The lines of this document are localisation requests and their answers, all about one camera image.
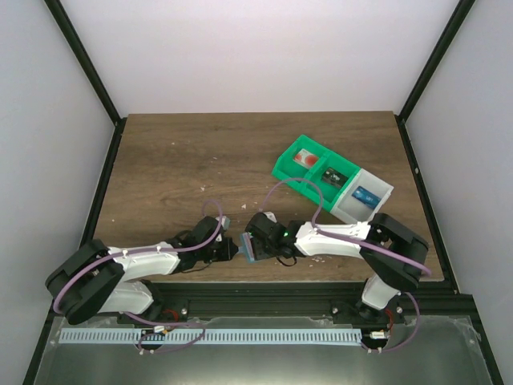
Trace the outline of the blue card holder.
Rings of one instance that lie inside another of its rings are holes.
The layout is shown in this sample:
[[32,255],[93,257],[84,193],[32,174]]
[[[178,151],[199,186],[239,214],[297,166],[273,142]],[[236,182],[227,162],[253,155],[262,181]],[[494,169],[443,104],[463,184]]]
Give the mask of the blue card holder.
[[240,235],[240,241],[240,251],[245,255],[249,263],[254,263],[256,259],[253,252],[252,236],[249,233],[242,233]]

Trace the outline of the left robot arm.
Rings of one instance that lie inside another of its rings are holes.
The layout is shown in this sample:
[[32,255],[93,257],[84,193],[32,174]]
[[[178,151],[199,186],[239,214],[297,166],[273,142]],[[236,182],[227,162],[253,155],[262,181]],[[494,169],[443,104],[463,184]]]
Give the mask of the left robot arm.
[[125,249],[90,240],[46,279],[53,310],[71,325],[102,313],[161,320],[164,297],[148,279],[195,273],[199,263],[231,261],[238,248],[225,235],[229,224],[226,216],[206,216],[166,241]]

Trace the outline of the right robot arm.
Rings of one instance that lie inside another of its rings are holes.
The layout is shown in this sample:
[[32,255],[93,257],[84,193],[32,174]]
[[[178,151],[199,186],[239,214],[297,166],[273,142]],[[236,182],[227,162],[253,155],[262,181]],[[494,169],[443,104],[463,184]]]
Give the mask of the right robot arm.
[[320,225],[290,221],[283,225],[271,212],[257,213],[240,236],[250,262],[264,259],[342,256],[363,260],[372,270],[354,309],[366,321],[384,313],[391,299],[413,292],[425,265],[427,241],[391,216],[379,213],[371,221],[352,225]]

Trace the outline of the red white card in bin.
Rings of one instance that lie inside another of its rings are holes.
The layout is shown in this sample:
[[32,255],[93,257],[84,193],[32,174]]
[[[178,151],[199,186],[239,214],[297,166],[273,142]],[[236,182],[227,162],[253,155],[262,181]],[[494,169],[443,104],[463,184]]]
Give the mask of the red white card in bin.
[[303,168],[311,169],[319,160],[319,157],[306,149],[301,149],[293,160]]

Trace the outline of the black card in bin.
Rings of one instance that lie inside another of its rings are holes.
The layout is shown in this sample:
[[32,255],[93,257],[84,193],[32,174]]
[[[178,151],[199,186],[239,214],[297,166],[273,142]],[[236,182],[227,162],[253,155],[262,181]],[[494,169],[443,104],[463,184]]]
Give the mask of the black card in bin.
[[348,180],[348,177],[334,168],[327,168],[321,177],[321,180],[336,188],[342,188]]

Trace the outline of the blue card in bin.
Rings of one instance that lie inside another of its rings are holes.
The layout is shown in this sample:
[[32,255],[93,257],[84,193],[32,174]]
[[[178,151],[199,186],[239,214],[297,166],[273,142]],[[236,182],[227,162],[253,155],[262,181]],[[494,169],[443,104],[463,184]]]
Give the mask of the blue card in bin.
[[366,207],[370,209],[375,209],[378,204],[381,202],[381,198],[363,188],[362,186],[358,186],[352,193],[352,197],[356,200],[360,201]]

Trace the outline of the green bin far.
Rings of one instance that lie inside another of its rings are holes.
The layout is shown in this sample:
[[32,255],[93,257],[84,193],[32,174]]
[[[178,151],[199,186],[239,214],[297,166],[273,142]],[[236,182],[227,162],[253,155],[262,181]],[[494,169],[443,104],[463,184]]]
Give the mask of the green bin far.
[[317,190],[310,184],[302,181],[302,179],[306,179],[305,175],[310,169],[301,167],[293,160],[293,157],[303,148],[317,155],[319,159],[326,152],[332,152],[331,149],[319,144],[310,137],[301,135],[278,157],[272,175],[278,180],[301,178],[301,180],[287,182],[287,185],[301,195],[316,197]]

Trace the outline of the green bin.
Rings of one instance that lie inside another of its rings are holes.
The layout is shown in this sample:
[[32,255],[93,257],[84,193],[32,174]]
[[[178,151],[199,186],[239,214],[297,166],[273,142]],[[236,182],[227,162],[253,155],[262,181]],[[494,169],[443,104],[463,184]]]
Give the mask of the green bin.
[[305,175],[310,169],[301,167],[293,160],[293,157],[303,148],[317,155],[319,159],[326,152],[332,152],[331,149],[319,144],[310,137],[301,135],[278,157],[272,175],[278,180],[301,178],[301,180],[287,182],[287,185],[301,195],[316,197],[317,190],[310,184],[302,181],[302,179],[306,179]]
[[306,173],[306,179],[314,183],[323,196],[323,208],[330,211],[344,195],[349,183],[360,167],[335,152],[326,152]]

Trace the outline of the green bin middle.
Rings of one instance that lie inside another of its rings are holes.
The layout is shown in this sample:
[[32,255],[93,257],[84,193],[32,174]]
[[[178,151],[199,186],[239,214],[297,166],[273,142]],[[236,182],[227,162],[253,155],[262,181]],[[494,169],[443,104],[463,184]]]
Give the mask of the green bin middle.
[[349,183],[360,167],[335,152],[326,152],[306,173],[306,179],[314,183],[323,196],[323,208],[330,211],[344,195]]

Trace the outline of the white bin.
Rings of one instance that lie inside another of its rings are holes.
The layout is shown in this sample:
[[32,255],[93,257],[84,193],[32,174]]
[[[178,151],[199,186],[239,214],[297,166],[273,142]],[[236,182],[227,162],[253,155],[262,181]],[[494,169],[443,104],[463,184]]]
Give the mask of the white bin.
[[342,189],[329,212],[346,224],[370,221],[393,190],[391,184],[361,168]]

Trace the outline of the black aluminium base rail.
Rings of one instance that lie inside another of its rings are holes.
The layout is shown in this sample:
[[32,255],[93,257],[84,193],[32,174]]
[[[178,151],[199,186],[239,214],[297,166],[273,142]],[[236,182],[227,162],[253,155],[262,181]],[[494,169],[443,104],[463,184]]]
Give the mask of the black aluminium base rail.
[[[184,322],[189,318],[217,316],[333,316],[337,323],[371,324],[383,316],[366,319],[362,309],[361,282],[317,283],[170,283],[143,282],[153,297],[137,321]],[[475,301],[458,294],[442,282],[423,282],[407,297],[393,297],[387,309],[400,306],[411,315],[416,308],[428,315],[474,315]]]

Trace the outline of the metal base plate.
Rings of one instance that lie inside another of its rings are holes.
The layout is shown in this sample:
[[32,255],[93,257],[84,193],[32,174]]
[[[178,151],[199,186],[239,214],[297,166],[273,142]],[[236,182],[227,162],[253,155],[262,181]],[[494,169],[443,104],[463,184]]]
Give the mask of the metal base plate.
[[[464,318],[425,316],[398,325],[392,352],[361,346],[60,344],[56,319],[34,384],[490,384],[480,339]],[[207,329],[343,329],[307,318],[215,319]]]

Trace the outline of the black frame post left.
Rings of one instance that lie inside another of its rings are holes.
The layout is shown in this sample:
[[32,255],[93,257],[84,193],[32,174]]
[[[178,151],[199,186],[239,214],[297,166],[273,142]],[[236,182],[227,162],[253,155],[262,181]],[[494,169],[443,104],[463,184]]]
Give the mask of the black frame post left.
[[57,26],[61,30],[63,37],[73,52],[77,62],[83,70],[84,75],[87,77],[90,85],[92,86],[95,94],[97,95],[100,103],[103,105],[105,112],[115,126],[119,126],[122,122],[122,117],[117,111],[109,93],[93,64],[90,55],[87,53],[85,46],[78,32],[76,31],[70,17],[68,16],[63,4],[59,0],[44,0],[47,9],[50,11],[51,16],[55,20]]

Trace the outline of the black frame post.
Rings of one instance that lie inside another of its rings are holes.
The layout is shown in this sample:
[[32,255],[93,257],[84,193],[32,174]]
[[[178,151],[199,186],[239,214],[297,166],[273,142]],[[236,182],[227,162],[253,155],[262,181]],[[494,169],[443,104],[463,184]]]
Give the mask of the black frame post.
[[423,92],[426,90],[426,87],[434,76],[434,73],[466,20],[467,15],[471,12],[474,4],[475,0],[459,0],[457,2],[454,11],[443,28],[442,33],[428,57],[428,60],[420,72],[410,94],[406,98],[406,102],[404,103],[400,113],[398,114],[398,118],[400,120],[407,121],[411,116],[413,110],[418,104],[418,101],[421,99]]
[[90,85],[92,86],[95,94],[97,95],[100,103],[103,105],[105,112],[115,126],[119,126],[122,122],[122,117],[117,111],[109,93],[93,64],[90,55],[87,53],[85,46],[78,32],[76,31],[70,17],[68,16],[63,4],[59,0],[44,0],[47,9],[50,11],[51,16],[55,20],[57,26],[61,30],[63,37],[73,52],[77,62],[83,70],[84,75],[87,77]]

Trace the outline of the black frame post right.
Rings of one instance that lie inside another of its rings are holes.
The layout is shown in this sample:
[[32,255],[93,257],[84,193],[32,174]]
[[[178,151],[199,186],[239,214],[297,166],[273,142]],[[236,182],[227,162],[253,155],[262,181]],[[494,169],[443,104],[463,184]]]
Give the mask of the black frame post right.
[[418,104],[418,101],[421,99],[423,92],[426,90],[426,87],[434,76],[434,73],[466,20],[467,15],[471,12],[474,4],[475,0],[459,0],[457,2],[454,11],[443,28],[442,33],[428,57],[428,60],[420,72],[410,94],[406,98],[406,102],[404,103],[400,113],[398,114],[398,118],[400,120],[407,121],[411,116],[413,110]]

